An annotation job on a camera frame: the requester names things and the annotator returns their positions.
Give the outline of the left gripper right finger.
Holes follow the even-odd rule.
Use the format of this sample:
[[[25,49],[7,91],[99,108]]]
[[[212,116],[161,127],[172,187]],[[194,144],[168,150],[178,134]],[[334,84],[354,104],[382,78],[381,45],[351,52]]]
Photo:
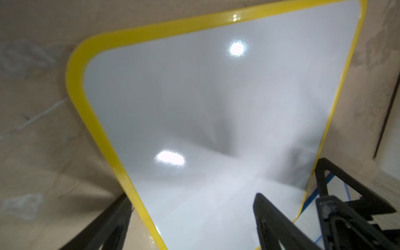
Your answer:
[[[253,212],[262,250],[319,249],[261,193],[255,196]]]

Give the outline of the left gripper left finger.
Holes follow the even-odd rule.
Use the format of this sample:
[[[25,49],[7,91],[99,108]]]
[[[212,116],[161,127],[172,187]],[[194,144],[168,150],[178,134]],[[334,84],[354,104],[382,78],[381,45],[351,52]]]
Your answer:
[[[122,194],[62,250],[121,250],[124,246],[133,207]]]

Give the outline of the blue whiteboard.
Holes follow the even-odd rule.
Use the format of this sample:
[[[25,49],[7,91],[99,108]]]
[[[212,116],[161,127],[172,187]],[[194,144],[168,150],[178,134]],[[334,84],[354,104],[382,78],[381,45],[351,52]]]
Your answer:
[[[328,196],[319,197],[319,191],[315,191],[305,202],[301,214],[294,222],[294,225],[307,236],[312,243],[320,249],[324,249],[324,236],[321,231],[319,211],[325,214],[333,212],[331,204],[336,206],[337,201],[349,202],[351,200],[349,186],[334,174],[326,178]]]

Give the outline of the yellow whiteboard front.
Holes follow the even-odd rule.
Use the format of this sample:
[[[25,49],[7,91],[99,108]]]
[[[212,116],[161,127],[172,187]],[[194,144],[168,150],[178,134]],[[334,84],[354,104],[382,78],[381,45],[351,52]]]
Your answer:
[[[282,1],[94,35],[66,88],[161,250],[255,250],[304,206],[367,10]]]

